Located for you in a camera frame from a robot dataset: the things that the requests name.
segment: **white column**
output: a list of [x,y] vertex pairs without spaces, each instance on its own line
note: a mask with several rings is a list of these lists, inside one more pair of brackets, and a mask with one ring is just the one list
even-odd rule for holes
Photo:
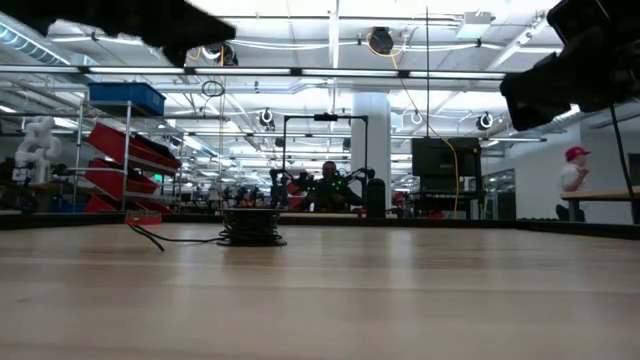
[[[367,166],[376,171],[387,192],[387,209],[391,207],[391,107],[387,93],[355,93],[351,106],[353,116],[369,116],[369,146]],[[365,124],[359,119],[351,120],[351,170],[364,166]],[[360,183],[352,190],[361,195]]]

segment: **man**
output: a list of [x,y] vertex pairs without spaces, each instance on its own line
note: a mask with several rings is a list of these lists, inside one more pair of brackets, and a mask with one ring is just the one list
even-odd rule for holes
[[[580,146],[574,146],[564,153],[567,165],[560,172],[560,193],[584,191],[586,189],[585,178],[589,174],[589,169],[587,169],[586,165],[589,153],[589,151]],[[556,213],[560,220],[569,221],[569,209],[566,206],[558,204]],[[585,222],[583,210],[578,211],[576,220]]]
[[314,204],[314,211],[348,211],[350,205],[361,206],[362,199],[338,178],[336,163],[327,161],[322,164],[322,179],[309,189],[307,196],[296,206],[297,210],[306,210]]

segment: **blue storage box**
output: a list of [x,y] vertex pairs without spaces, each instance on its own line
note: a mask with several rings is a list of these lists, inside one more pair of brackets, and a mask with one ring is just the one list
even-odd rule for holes
[[96,108],[111,114],[127,114],[127,102],[134,105],[133,116],[164,115],[165,97],[147,83],[90,83],[89,102]]

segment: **red storage bin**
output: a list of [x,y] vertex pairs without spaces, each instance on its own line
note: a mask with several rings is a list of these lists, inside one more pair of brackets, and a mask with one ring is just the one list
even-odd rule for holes
[[[103,159],[93,159],[89,162],[90,168],[111,168],[122,169],[122,166]],[[111,195],[116,200],[122,199],[122,173],[116,172],[96,172],[89,171],[85,174],[85,178],[94,183],[105,193]],[[127,192],[153,194],[158,185],[139,173],[129,169],[127,177]]]
[[[126,135],[116,129],[97,123],[87,138],[87,142],[93,147],[112,158],[119,164],[124,164],[124,147]],[[180,168],[180,161],[169,159],[158,154],[141,141],[133,137],[129,138],[129,165],[140,169],[154,171],[158,174],[173,175]],[[143,160],[143,162],[131,159],[131,157]],[[170,168],[171,171],[160,169],[153,164]]]
[[92,194],[91,199],[84,207],[85,214],[100,212],[114,212],[120,209],[119,205],[106,195]]
[[160,204],[157,202],[152,202],[152,201],[138,201],[138,205],[145,209],[145,210],[149,210],[149,211],[157,211],[160,214],[173,214],[173,210],[169,209],[167,206],[165,206],[164,204]]

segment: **red cap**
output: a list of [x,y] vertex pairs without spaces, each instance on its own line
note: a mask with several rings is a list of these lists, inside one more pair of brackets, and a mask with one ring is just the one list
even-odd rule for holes
[[577,156],[588,154],[591,154],[591,151],[585,150],[582,146],[574,146],[564,153],[564,157],[567,159],[567,162],[569,162],[575,159]]

